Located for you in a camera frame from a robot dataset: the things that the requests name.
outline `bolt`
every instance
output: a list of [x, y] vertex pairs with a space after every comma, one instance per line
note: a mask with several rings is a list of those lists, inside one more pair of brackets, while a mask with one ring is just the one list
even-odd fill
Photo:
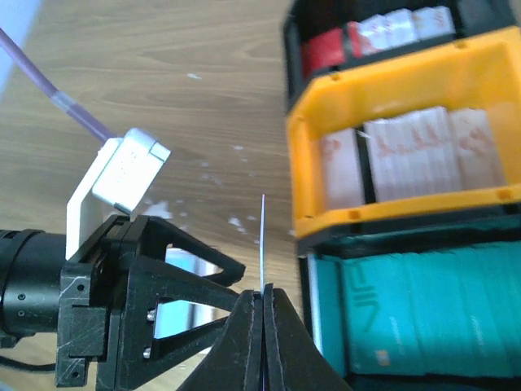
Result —
[[145, 358], [146, 360], [149, 359], [150, 355], [151, 355], [151, 351], [152, 351], [151, 348], [145, 348], [145, 350], [143, 350], [143, 358]]
[[155, 321], [155, 310], [149, 310], [147, 312], [147, 321], [154, 322]]

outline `wire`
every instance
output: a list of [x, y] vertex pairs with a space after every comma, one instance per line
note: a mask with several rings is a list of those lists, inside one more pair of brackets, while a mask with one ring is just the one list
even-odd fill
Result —
[[0, 356], [0, 367], [14, 369], [22, 372], [51, 373], [56, 370], [56, 364], [34, 365], [20, 362], [11, 358]]
[[85, 127], [93, 136], [102, 142], [115, 137], [104, 124], [94, 118], [79, 103], [64, 92], [58, 90], [1, 28], [0, 46], [12, 58], [15, 64], [24, 71], [29, 79], [49, 97], [52, 103]]

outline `black cylinder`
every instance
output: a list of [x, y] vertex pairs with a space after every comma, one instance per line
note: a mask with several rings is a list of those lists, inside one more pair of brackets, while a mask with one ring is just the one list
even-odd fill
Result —
[[64, 263], [65, 235], [40, 232], [22, 244], [12, 260], [2, 298], [5, 332], [18, 336], [56, 332]]

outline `wooden table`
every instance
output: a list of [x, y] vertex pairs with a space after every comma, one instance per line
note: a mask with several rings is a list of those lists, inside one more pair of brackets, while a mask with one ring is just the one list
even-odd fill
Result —
[[[173, 223], [247, 265], [239, 291], [259, 287], [255, 241], [265, 193], [268, 280], [300, 308], [284, 134], [287, 3], [53, 0], [44, 2], [26, 50], [114, 132], [144, 128], [172, 149], [149, 197], [166, 201]], [[0, 129], [2, 229], [63, 233], [66, 203], [99, 142], [19, 71], [2, 99]], [[244, 233], [229, 223], [237, 221]], [[55, 337], [23, 340], [2, 354], [52, 362]], [[199, 360], [142, 389], [175, 389]], [[0, 380], [17, 390], [55, 389], [53, 376], [2, 369]]]

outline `purple cable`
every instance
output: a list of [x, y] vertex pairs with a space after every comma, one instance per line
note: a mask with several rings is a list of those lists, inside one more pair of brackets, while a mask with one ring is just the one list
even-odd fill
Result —
[[60, 109], [66, 112], [72, 119], [85, 127], [93, 136], [102, 142], [115, 137], [114, 134], [96, 118], [90, 115], [79, 103], [74, 101], [64, 92], [58, 90], [34, 65], [25, 53], [13, 42], [13, 40], [0, 29], [0, 46], [13, 59], [16, 65], [43, 91], [45, 95]]

